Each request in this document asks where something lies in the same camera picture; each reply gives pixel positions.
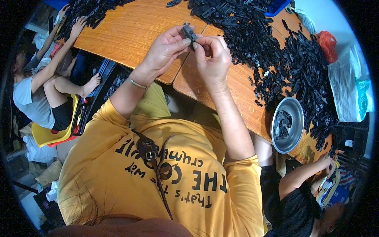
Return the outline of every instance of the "wooden table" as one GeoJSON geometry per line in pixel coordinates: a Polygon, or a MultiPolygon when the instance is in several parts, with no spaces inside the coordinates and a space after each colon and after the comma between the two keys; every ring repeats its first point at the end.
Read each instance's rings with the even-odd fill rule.
{"type": "MultiPolygon", "coordinates": [[[[289,36],[288,31],[283,26],[282,19],[286,20],[288,27],[294,31],[299,30],[299,19],[294,14],[289,14],[285,10],[281,11],[274,18],[273,36],[278,39],[280,47],[284,48],[285,37],[289,36]]],[[[309,32],[303,26],[303,34],[310,39],[309,32]]],[[[208,25],[203,32],[204,36],[209,35],[223,35],[223,31],[215,28],[212,25],[208,25]]],[[[265,138],[271,142],[271,136],[269,135],[269,128],[271,126],[271,120],[273,115],[265,111],[264,107],[258,106],[254,100],[256,100],[254,89],[255,86],[251,86],[248,77],[253,77],[253,70],[245,65],[231,65],[228,73],[228,85],[231,90],[233,99],[241,112],[241,115],[245,121],[247,128],[259,136],[265,138]]],[[[215,106],[207,92],[207,89],[201,80],[196,68],[196,59],[194,53],[189,53],[179,73],[177,74],[173,87],[181,92],[206,106],[215,110],[215,106]]],[[[328,146],[326,150],[320,152],[317,151],[316,140],[310,137],[309,134],[305,134],[303,131],[302,139],[297,147],[289,154],[295,157],[301,163],[310,163],[316,161],[321,154],[329,152],[332,140],[329,136],[326,141],[328,146]]]]}
{"type": "MultiPolygon", "coordinates": [[[[181,2],[177,6],[167,8],[167,0],[138,0],[118,6],[116,10],[107,11],[105,19],[96,29],[85,28],[74,44],[74,47],[108,58],[119,64],[134,69],[141,63],[154,39],[162,32],[175,26],[190,22],[197,28],[196,33],[203,35],[222,35],[223,32],[212,25],[207,25],[198,17],[190,16],[187,9],[188,2],[181,2]]],[[[292,30],[299,30],[299,19],[283,10],[276,17],[273,26],[273,35],[284,47],[285,37],[289,33],[285,30],[282,19],[292,30]]],[[[309,33],[303,27],[304,35],[309,38],[309,33]]],[[[228,74],[228,84],[232,91],[245,124],[251,131],[271,141],[269,128],[270,115],[266,114],[263,107],[254,102],[254,87],[250,85],[248,77],[253,76],[253,71],[244,65],[231,66],[228,74]]],[[[215,109],[207,90],[200,79],[193,53],[179,56],[169,70],[157,78],[165,84],[174,81],[174,88],[189,97],[215,109]]],[[[331,137],[326,140],[330,150],[331,137]]],[[[316,140],[305,135],[290,155],[296,157],[302,163],[312,162],[325,151],[317,152],[316,140]]]]}
{"type": "MultiPolygon", "coordinates": [[[[187,2],[167,8],[167,0],[138,0],[106,12],[105,19],[95,29],[86,27],[74,47],[100,55],[129,68],[136,68],[155,38],[167,29],[189,22],[195,33],[201,33],[206,23],[190,16],[187,2]]],[[[157,78],[171,84],[186,55],[179,56],[166,73],[157,78]]]]}

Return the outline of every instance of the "striped fabric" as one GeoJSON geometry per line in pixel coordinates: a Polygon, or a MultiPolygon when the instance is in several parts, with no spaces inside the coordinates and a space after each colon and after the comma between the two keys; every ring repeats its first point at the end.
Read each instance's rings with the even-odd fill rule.
{"type": "Polygon", "coordinates": [[[355,178],[352,175],[352,172],[348,171],[343,164],[341,164],[341,166],[338,169],[341,173],[341,181],[339,186],[342,186],[346,189],[354,183],[355,178]]]}

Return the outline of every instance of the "stainless steel bowl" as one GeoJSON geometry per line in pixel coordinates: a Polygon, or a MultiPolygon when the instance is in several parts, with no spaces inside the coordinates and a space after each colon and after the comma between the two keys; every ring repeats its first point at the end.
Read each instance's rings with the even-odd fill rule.
{"type": "Polygon", "coordinates": [[[304,113],[297,99],[293,97],[284,98],[275,110],[273,121],[271,123],[271,139],[275,149],[282,154],[289,153],[299,143],[304,130],[304,113]],[[279,111],[284,110],[292,116],[292,126],[286,128],[288,137],[276,140],[274,136],[274,125],[276,124],[276,116],[279,111]]]}

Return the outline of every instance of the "leather strap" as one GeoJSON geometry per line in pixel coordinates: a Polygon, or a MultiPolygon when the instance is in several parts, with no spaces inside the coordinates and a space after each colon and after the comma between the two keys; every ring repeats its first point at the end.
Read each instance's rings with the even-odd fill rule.
{"type": "Polygon", "coordinates": [[[163,200],[164,207],[166,208],[167,213],[170,216],[171,220],[174,220],[167,203],[166,195],[162,187],[162,180],[167,179],[167,176],[164,173],[168,172],[169,169],[171,169],[171,166],[164,167],[164,168],[161,168],[161,166],[166,156],[165,152],[166,152],[167,142],[170,138],[175,136],[175,134],[172,134],[165,140],[161,148],[161,152],[158,154],[159,147],[154,143],[153,140],[146,137],[140,132],[137,132],[137,131],[133,131],[133,132],[139,136],[139,140],[137,141],[137,144],[136,144],[139,154],[141,155],[143,159],[146,159],[147,161],[152,163],[153,169],[155,171],[155,177],[157,178],[157,185],[158,185],[158,188],[163,200]],[[157,163],[157,157],[161,157],[159,164],[157,163]]]}

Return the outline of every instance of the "person in black shirt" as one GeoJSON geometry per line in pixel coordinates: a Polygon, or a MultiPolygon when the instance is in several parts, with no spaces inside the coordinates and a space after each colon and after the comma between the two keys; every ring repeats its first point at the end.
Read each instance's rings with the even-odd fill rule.
{"type": "Polygon", "coordinates": [[[334,230],[345,206],[337,203],[321,213],[313,194],[335,162],[328,154],[316,162],[303,165],[281,178],[273,164],[272,145],[258,135],[253,137],[259,166],[263,212],[273,229],[267,237],[319,237],[334,230]],[[322,174],[310,186],[306,180],[319,171],[322,174]]]}

